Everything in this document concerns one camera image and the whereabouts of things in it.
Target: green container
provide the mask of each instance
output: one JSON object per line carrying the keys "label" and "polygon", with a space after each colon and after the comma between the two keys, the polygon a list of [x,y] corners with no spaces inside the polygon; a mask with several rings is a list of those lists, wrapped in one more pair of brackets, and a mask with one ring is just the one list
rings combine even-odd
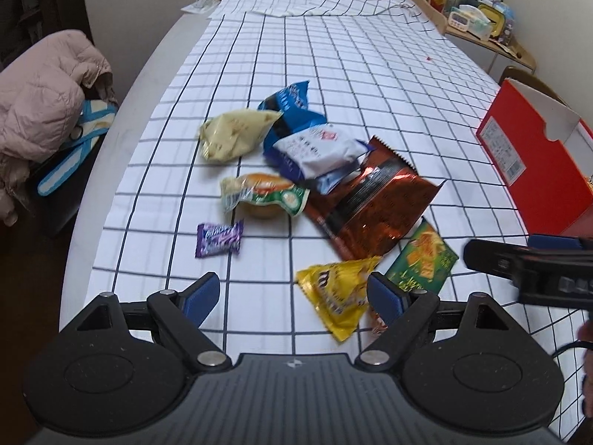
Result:
{"label": "green container", "polygon": [[422,288],[439,294],[457,256],[435,229],[422,218],[412,235],[385,273],[387,279],[404,291]]}

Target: silver screw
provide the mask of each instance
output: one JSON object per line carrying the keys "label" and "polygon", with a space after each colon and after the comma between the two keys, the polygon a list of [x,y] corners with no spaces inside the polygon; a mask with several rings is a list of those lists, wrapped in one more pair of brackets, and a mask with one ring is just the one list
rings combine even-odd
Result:
{"label": "silver screw", "polygon": [[389,355],[380,349],[370,349],[361,354],[361,360],[367,365],[383,365],[389,361]]}
{"label": "silver screw", "polygon": [[198,355],[198,361],[204,366],[218,366],[226,361],[226,355],[220,351],[203,351]]}

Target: purple candy wrapper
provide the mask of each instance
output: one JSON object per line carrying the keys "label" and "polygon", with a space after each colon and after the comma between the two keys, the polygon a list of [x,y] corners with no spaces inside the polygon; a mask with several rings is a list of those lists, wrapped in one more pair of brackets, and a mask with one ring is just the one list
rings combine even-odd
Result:
{"label": "purple candy wrapper", "polygon": [[214,254],[232,251],[239,254],[241,236],[243,235],[243,221],[232,226],[210,224],[205,222],[198,226],[198,244],[196,257],[212,256]]}

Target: white label on box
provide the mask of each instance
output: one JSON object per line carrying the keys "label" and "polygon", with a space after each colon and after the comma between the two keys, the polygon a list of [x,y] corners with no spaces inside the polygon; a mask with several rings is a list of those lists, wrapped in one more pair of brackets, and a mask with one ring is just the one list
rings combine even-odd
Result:
{"label": "white label on box", "polygon": [[494,157],[498,168],[505,176],[508,185],[514,184],[526,169],[525,164],[523,164],[511,141],[502,132],[498,122],[493,117],[488,119],[480,132],[480,136]]}

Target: black cable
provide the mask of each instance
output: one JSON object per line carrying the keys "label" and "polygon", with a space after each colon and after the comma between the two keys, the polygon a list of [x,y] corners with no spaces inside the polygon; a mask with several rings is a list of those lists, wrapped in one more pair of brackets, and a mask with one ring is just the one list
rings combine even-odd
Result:
{"label": "black cable", "polygon": [[564,353],[565,351],[567,351],[569,349],[576,348],[576,347],[581,347],[584,349],[593,350],[593,343],[590,343],[589,341],[573,341],[572,343],[567,343],[565,345],[562,345],[555,352],[553,352],[550,356],[552,358],[557,358],[558,356],[562,355],[562,353]]}

